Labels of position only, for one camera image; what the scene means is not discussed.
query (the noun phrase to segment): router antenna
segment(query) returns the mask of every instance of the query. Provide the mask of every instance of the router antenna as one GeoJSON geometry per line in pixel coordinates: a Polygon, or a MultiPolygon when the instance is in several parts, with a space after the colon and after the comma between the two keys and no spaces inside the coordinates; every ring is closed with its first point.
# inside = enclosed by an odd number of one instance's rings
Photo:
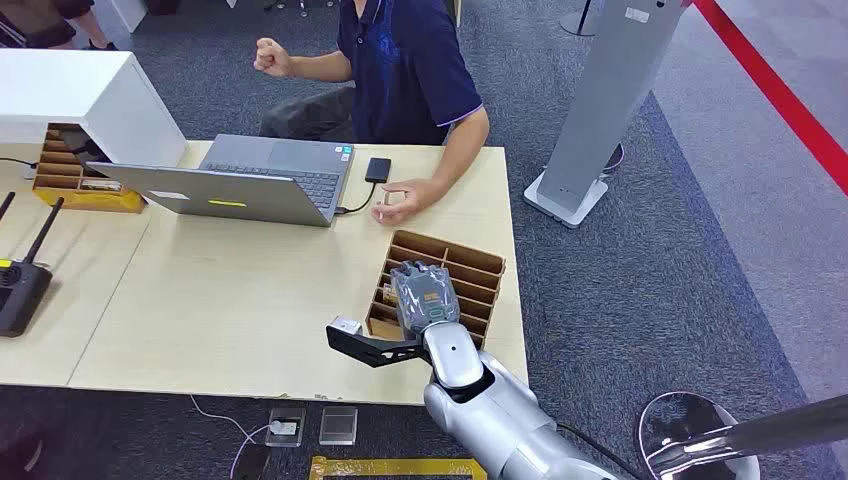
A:
{"type": "Polygon", "coordinates": [[[6,195],[6,200],[3,200],[3,205],[0,205],[0,219],[3,218],[3,215],[6,214],[6,210],[9,209],[9,204],[12,203],[12,200],[15,198],[15,192],[9,192],[6,195]]]}
{"type": "Polygon", "coordinates": [[[35,254],[38,253],[38,249],[41,248],[41,243],[44,242],[44,237],[47,236],[47,231],[50,230],[50,226],[53,225],[53,220],[56,218],[56,214],[59,213],[59,209],[62,208],[63,203],[65,203],[65,197],[59,197],[59,199],[56,200],[56,203],[53,205],[53,210],[50,210],[50,215],[47,217],[47,221],[44,222],[44,225],[41,227],[41,231],[38,232],[38,236],[35,237],[35,241],[32,242],[32,246],[29,247],[29,252],[27,253],[23,263],[32,263],[35,259],[35,254]]]}

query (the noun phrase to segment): yellow sticker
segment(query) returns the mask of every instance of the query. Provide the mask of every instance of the yellow sticker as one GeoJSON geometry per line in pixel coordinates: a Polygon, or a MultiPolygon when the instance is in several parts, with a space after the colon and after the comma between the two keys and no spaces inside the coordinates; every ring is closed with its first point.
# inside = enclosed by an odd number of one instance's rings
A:
{"type": "Polygon", "coordinates": [[[212,205],[224,205],[227,207],[246,207],[246,203],[241,202],[225,202],[224,200],[209,200],[212,205]]]}
{"type": "Polygon", "coordinates": [[[326,477],[462,476],[485,480],[486,472],[476,461],[464,458],[385,458],[373,460],[330,460],[312,457],[309,480],[326,477]]]}

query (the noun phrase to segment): small white cable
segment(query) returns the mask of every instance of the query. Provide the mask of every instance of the small white cable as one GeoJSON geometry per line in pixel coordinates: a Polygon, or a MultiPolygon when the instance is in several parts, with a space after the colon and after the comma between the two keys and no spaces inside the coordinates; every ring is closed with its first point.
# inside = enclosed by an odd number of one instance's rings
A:
{"type": "Polygon", "coordinates": [[[237,421],[235,421],[234,419],[232,419],[232,418],[230,418],[230,417],[225,417],[225,416],[223,416],[223,415],[212,415],[211,413],[206,413],[206,412],[204,412],[204,411],[203,411],[203,409],[202,409],[202,408],[200,408],[200,405],[198,405],[198,404],[197,404],[197,400],[195,400],[195,399],[194,399],[194,395],[189,395],[189,397],[191,397],[191,402],[194,404],[194,408],[196,408],[196,409],[197,409],[197,411],[198,411],[198,412],[200,412],[200,414],[201,414],[201,415],[203,415],[203,416],[205,416],[205,417],[209,417],[209,418],[219,418],[219,419],[221,419],[221,420],[229,420],[229,421],[233,422],[233,424],[234,424],[235,426],[237,426],[239,430],[241,430],[241,433],[243,433],[243,434],[244,434],[244,441],[245,441],[245,443],[246,443],[248,440],[250,440],[250,441],[251,441],[251,442],[253,442],[253,443],[256,443],[256,442],[254,442],[254,441],[253,441],[253,438],[252,438],[250,435],[248,435],[248,434],[247,434],[247,430],[245,430],[244,428],[242,428],[242,426],[241,426],[241,425],[240,425],[237,421]]]}
{"type": "Polygon", "coordinates": [[[255,444],[256,442],[253,441],[253,436],[256,435],[257,433],[261,432],[262,430],[265,430],[268,427],[269,427],[269,425],[265,425],[264,427],[257,428],[255,432],[251,433],[250,435],[247,435],[247,438],[245,438],[244,441],[241,442],[241,447],[239,447],[239,451],[238,451],[238,453],[236,453],[236,458],[233,460],[233,466],[230,467],[230,480],[233,480],[233,475],[235,475],[235,472],[236,472],[236,464],[238,463],[239,457],[241,457],[241,452],[244,451],[244,446],[247,445],[247,441],[250,440],[251,442],[253,442],[255,444]]]}

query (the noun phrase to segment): man's right hand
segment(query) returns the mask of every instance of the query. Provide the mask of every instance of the man's right hand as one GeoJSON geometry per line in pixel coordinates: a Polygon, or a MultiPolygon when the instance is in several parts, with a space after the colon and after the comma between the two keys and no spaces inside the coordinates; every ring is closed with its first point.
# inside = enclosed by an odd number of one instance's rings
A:
{"type": "Polygon", "coordinates": [[[253,68],[275,77],[290,77],[294,73],[294,62],[289,52],[270,38],[256,41],[256,60],[253,68]]]}

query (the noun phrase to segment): plastic bag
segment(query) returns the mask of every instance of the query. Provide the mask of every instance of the plastic bag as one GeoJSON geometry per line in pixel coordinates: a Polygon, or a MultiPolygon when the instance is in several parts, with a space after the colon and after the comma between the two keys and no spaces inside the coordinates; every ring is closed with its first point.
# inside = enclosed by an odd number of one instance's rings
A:
{"type": "Polygon", "coordinates": [[[391,271],[397,313],[406,339],[434,323],[459,322],[459,301],[447,269],[406,261],[391,271]]]}

